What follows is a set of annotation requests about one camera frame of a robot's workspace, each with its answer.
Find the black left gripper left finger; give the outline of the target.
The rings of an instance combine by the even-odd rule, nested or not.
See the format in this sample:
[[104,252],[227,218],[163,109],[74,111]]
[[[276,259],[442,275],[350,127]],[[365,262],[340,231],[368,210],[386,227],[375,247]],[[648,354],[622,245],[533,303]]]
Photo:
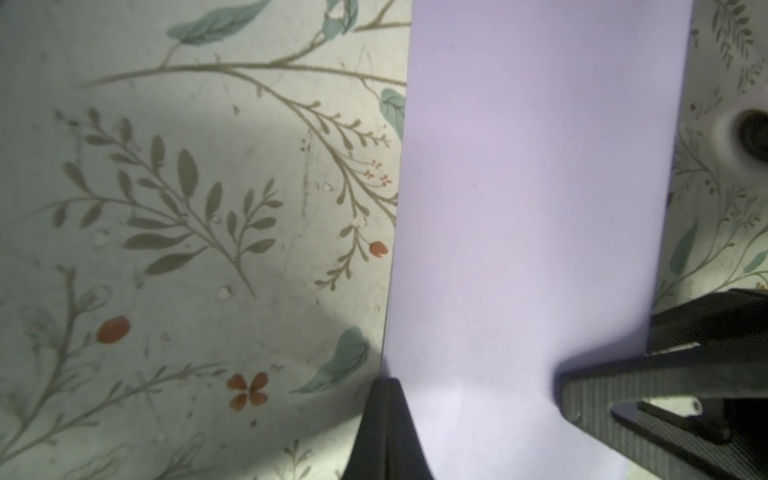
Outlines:
[[389,385],[385,378],[371,384],[343,480],[387,478]]

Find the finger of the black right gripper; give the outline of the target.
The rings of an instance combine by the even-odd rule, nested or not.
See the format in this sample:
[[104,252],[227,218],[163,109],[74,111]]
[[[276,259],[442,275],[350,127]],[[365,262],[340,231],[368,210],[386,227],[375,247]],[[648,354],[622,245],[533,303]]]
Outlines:
[[661,479],[767,476],[767,293],[710,293],[651,318],[647,353],[563,373],[573,426]]

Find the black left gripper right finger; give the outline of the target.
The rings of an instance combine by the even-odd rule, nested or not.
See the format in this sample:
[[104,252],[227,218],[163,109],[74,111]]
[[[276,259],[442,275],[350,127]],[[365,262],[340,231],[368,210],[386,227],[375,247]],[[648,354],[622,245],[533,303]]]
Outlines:
[[389,380],[389,394],[389,478],[433,480],[399,380]]

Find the lavender paper sheet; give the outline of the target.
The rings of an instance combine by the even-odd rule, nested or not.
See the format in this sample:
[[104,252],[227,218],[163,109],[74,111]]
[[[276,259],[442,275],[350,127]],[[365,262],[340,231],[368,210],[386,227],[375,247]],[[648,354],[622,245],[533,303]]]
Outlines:
[[620,479],[554,377],[640,355],[688,1],[417,1],[384,357],[438,479]]

